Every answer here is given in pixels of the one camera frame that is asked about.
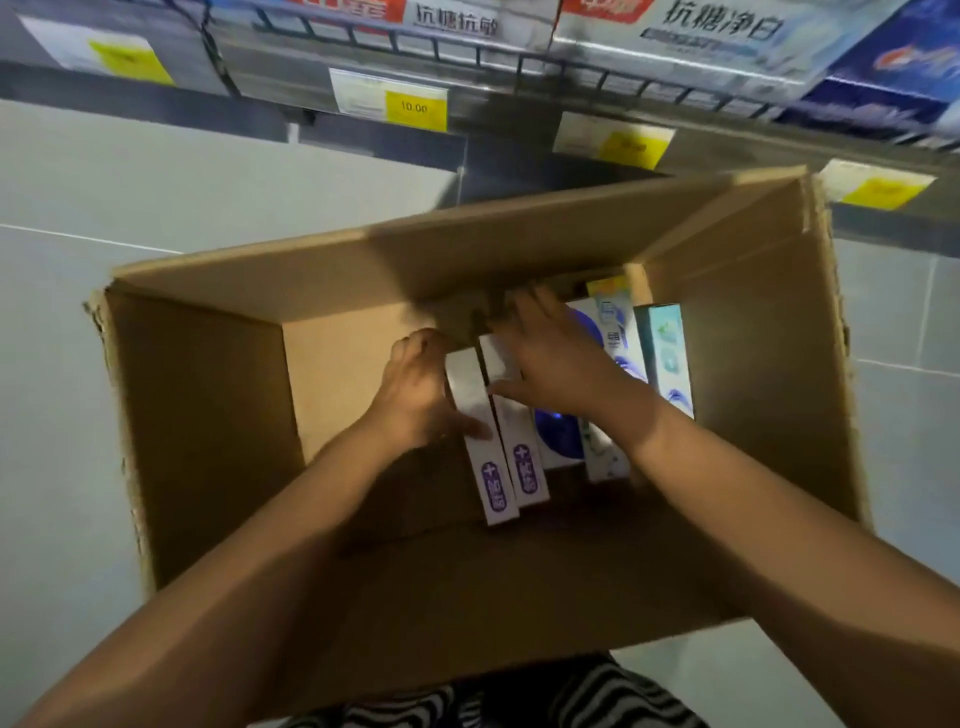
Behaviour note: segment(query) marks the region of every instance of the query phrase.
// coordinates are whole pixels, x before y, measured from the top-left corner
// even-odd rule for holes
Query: torn cardboard edge
[[[833,235],[827,192],[823,180],[818,175],[807,175],[801,180],[801,183],[804,194],[813,205],[815,217],[818,221],[815,237],[820,246],[820,255],[825,262],[823,270],[824,275],[828,278],[828,290],[833,292],[831,303],[835,331],[834,341],[840,343],[840,346],[836,348],[835,360],[837,370],[842,373],[840,385],[841,391],[845,393],[844,405],[847,422],[850,423],[851,449],[853,452],[860,452],[860,428],[857,417],[856,395],[853,389],[855,371],[850,353],[850,328],[847,326],[847,320],[844,316],[843,296],[840,294],[840,276],[837,268],[836,252],[832,244]],[[864,528],[871,533],[876,533],[874,514],[870,505],[870,494],[867,490],[867,471],[863,460],[859,457],[852,458],[852,467],[854,472],[851,473],[851,481],[856,491],[857,517]]]
[[[84,311],[97,328],[97,335],[100,337],[100,343],[104,350],[107,376],[119,415],[117,430],[120,435],[120,451],[123,453],[121,472],[123,473],[127,497],[130,499],[133,536],[136,539],[137,561],[140,564],[140,586],[145,596],[151,596],[156,593],[156,575],[154,574],[154,562],[150,552],[150,533],[143,515],[143,499],[137,475],[136,455],[133,452],[133,435],[127,412],[123,375],[121,374],[117,349],[114,344],[116,330],[113,327],[110,309],[107,305],[106,289],[91,293],[90,298],[84,302]]]

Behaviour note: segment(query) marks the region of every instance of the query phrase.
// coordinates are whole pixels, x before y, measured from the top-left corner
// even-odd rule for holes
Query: red logo
[[[631,25],[653,3],[654,0],[564,0],[563,11]]]

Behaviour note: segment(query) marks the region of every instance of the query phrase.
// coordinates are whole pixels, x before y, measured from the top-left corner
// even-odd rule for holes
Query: person's right hand
[[[550,289],[519,290],[512,300],[512,314],[491,328],[523,379],[493,382],[491,394],[597,422],[636,385]]]

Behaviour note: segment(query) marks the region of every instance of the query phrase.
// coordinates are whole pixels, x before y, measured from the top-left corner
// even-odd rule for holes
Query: store shelf
[[[960,221],[960,155],[918,146],[883,143],[822,133],[763,121],[769,107],[756,104],[753,117],[725,112],[728,98],[710,109],[688,104],[695,89],[665,103],[604,90],[604,69],[576,61],[519,52],[479,41],[451,39],[431,32],[402,33],[389,26],[380,47],[357,41],[359,26],[342,16],[295,6],[283,0],[250,0],[250,22],[214,18],[209,30],[230,76],[246,96],[319,111],[339,111],[329,69],[342,69],[448,89],[448,131],[486,133],[551,147],[564,111],[577,111],[677,130],[657,171],[691,174],[760,166],[805,164],[821,170],[833,158],[933,175],[930,187],[899,211]],[[344,39],[317,36],[306,18],[320,18],[344,28]],[[377,27],[364,21],[364,28]],[[418,51],[404,51],[408,38]],[[466,53],[457,61],[443,58],[456,44]],[[584,86],[584,79],[594,83]],[[638,91],[649,80],[634,79]]]

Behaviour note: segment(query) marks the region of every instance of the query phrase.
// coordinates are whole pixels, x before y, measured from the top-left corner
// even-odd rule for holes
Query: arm
[[[497,394],[591,420],[719,547],[730,596],[855,726],[954,724],[960,589],[632,379],[549,291],[495,327],[524,380]]]
[[[433,329],[396,342],[367,413],[117,628],[20,725],[244,725],[304,595],[323,577],[331,534],[377,476],[446,431],[490,437],[447,401],[446,351]]]

